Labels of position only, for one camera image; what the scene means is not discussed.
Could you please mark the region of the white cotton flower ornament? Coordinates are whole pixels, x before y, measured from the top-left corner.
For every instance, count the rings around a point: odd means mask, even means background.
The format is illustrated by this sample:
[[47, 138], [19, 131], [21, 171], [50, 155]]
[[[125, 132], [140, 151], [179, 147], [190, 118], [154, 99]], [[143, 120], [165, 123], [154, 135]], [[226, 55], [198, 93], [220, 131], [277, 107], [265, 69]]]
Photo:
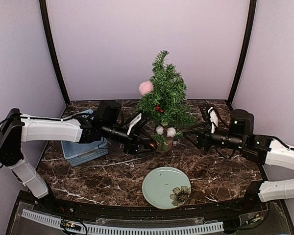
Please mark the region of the white cotton flower ornament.
[[163, 126], [157, 126], [156, 133], [158, 135], [164, 135], [165, 137], [173, 138], [176, 135], [176, 129], [173, 127], [165, 129]]

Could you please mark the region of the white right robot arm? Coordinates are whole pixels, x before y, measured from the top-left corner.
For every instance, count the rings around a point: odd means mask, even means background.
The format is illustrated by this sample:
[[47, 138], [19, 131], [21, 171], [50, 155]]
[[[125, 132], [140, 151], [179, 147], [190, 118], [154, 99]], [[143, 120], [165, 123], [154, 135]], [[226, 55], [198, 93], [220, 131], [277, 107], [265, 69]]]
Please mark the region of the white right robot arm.
[[[254, 115], [246, 110], [230, 112], [227, 129], [217, 126], [218, 115], [214, 108], [201, 109], [204, 121], [189, 127], [183, 137], [196, 148], [209, 151], [211, 147], [231, 149], [250, 162], [259, 165], [281, 166], [294, 170], [294, 146], [278, 137], [253, 133]], [[284, 181], [254, 181], [240, 202], [244, 212], [251, 212], [259, 202], [294, 198], [294, 179]]]

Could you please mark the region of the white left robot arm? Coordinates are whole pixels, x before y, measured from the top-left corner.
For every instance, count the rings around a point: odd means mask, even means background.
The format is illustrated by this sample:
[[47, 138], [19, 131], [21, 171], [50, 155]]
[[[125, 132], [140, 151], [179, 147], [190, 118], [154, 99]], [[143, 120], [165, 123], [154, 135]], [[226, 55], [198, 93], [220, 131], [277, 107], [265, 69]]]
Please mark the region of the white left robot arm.
[[91, 113], [78, 113], [65, 118], [34, 117], [13, 108], [0, 122], [0, 169], [7, 167], [21, 180], [40, 205], [48, 213], [59, 210], [59, 202], [51, 195], [51, 189], [22, 152], [22, 143], [28, 141], [68, 141], [89, 144], [103, 138], [123, 144], [124, 153], [140, 154], [154, 152], [158, 144], [144, 125], [149, 115], [137, 113], [123, 120], [121, 104], [106, 100], [99, 103]]

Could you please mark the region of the red berry sprig ornament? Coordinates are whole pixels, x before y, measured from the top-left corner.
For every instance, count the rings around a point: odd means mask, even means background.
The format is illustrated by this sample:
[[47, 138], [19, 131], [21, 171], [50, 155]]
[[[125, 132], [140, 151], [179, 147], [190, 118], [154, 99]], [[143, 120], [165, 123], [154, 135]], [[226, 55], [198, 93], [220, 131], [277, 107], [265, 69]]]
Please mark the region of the red berry sprig ornament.
[[164, 109], [162, 109], [162, 108], [160, 107], [160, 104], [157, 104], [156, 106], [157, 106], [157, 107], [156, 107], [156, 110], [157, 110], [157, 111], [159, 111], [159, 112], [161, 112], [161, 113], [164, 113]]

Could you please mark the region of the small green christmas tree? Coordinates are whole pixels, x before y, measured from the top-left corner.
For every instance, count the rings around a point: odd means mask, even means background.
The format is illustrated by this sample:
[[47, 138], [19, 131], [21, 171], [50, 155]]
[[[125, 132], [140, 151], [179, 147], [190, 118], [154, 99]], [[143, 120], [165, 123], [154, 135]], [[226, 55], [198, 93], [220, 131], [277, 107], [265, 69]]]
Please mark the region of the small green christmas tree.
[[[195, 124], [195, 118], [190, 114], [190, 107], [186, 105], [187, 86], [176, 66], [167, 62], [169, 52], [160, 51], [152, 62], [152, 92], [142, 96], [137, 110], [149, 114], [157, 126], [165, 129], [173, 127], [176, 135], [173, 138], [158, 135], [156, 130], [151, 135], [158, 143], [158, 151], [166, 152], [170, 149], [170, 141], [182, 138], [182, 131]], [[164, 109], [164, 113], [156, 110], [156, 105]]]

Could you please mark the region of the pink ornament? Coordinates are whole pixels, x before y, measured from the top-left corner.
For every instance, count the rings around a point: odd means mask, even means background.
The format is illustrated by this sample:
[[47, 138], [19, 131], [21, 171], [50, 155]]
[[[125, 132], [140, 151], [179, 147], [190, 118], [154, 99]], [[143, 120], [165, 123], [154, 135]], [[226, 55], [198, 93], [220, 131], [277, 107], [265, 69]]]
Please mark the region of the pink ornament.
[[142, 96], [152, 92], [153, 89], [154, 89], [154, 86], [153, 86], [152, 82], [150, 82], [150, 81], [143, 82], [139, 85], [139, 93]]

